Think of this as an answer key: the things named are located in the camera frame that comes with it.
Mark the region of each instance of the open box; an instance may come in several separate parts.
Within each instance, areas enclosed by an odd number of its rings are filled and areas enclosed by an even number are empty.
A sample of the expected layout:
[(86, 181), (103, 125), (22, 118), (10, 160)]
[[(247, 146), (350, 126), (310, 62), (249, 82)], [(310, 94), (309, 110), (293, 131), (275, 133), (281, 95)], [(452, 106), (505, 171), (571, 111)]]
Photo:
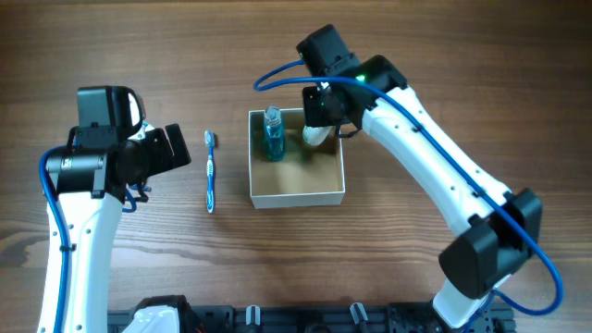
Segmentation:
[(249, 112), (249, 181), (255, 208), (341, 204), (345, 194), (341, 139), (330, 135), (319, 146), (302, 139), (304, 113), (282, 109), (286, 155), (267, 159), (264, 110)]

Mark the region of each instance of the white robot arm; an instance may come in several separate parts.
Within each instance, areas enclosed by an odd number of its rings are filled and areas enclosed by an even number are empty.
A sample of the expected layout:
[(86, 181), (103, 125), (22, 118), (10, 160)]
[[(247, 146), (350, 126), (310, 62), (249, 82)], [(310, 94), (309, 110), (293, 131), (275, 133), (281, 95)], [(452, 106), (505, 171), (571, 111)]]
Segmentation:
[[(52, 183), (46, 196), (57, 198), (59, 213), (56, 218), (48, 204), (49, 260), (37, 329), (42, 333), (105, 332), (111, 251), (126, 187), (141, 188), (149, 177), (191, 161), (179, 125), (166, 126), (166, 136), (144, 123), (142, 99), (133, 90), (81, 88), (78, 99), (80, 124), (70, 131), (68, 145), (47, 157), (51, 180), (42, 176)], [(58, 225), (64, 223), (71, 246), (60, 240)], [(68, 255), (66, 274), (62, 253)], [(62, 281), (67, 289), (60, 295)], [(64, 306), (58, 309), (60, 296)]]
[[(404, 90), (395, 88), (388, 95), (409, 110), (463, 169), (471, 170), (496, 203), (504, 205), (507, 202), (504, 193), (510, 189), (473, 162), (442, 131), (427, 114), (411, 87)], [(385, 146), (422, 186), (455, 236), (461, 236), (471, 227), (468, 222), (471, 216), (489, 216), (492, 213), (491, 206), (473, 195), (474, 190), (466, 181), (393, 106), (377, 100), (372, 111), (364, 112), (362, 124), (364, 131)], [(447, 280), (434, 298), (433, 305), (449, 327), (457, 328), (466, 323), (486, 298), (487, 295), (476, 300), (469, 299)]]

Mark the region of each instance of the toothbrush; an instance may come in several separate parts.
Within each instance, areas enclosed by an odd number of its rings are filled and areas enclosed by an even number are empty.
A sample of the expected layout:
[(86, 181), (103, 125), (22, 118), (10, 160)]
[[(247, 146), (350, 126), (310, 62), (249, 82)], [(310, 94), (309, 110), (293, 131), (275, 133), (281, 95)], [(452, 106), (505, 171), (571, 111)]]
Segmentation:
[(205, 146), (209, 148), (209, 154), (207, 156), (207, 165), (205, 172), (207, 175), (207, 195), (205, 196), (205, 202), (207, 204), (208, 213), (214, 213), (214, 206), (216, 205), (214, 197), (214, 178), (216, 177), (216, 165), (214, 164), (214, 146), (215, 138), (214, 133), (211, 130), (207, 130), (203, 134), (205, 140)]

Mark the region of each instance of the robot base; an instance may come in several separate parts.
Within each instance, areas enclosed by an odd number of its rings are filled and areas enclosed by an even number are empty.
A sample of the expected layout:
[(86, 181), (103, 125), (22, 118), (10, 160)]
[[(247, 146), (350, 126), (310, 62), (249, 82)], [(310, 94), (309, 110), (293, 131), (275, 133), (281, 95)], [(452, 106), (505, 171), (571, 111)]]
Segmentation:
[[(430, 302), (399, 302), (388, 306), (367, 306), (367, 329), (353, 323), (350, 307), (262, 308), (261, 326), (246, 325), (246, 309), (231, 306), (193, 306), (201, 319), (203, 333), (446, 333)], [(131, 323), (135, 310), (108, 313), (108, 333), (121, 333)], [(471, 333), (515, 333), (512, 308), (496, 302), (474, 321)]]

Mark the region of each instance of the wood grain surface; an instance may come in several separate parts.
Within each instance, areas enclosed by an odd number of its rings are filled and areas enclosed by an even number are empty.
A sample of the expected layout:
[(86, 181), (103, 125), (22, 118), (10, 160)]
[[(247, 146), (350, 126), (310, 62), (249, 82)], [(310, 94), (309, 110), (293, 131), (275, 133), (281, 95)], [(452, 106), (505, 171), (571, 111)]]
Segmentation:
[[(365, 134), (343, 143), (341, 206), (251, 204), (247, 112), (302, 105), (302, 86), (252, 84), (329, 22), (361, 59), (390, 59), (478, 165), (542, 198), (540, 244), (566, 298), (549, 316), (518, 314), (519, 331), (592, 327), (590, 2), (49, 2), (0, 6), (0, 332), (37, 326), (48, 247), (39, 158), (77, 124), (77, 88), (99, 84), (141, 93), (157, 127), (178, 122), (192, 157), (151, 179), (150, 202), (119, 223), (109, 309), (166, 294), (235, 306), (430, 300), (444, 281), (438, 254), (453, 237)], [(205, 130), (219, 139), (213, 215)], [(503, 289), (536, 308), (554, 293), (537, 259)]]

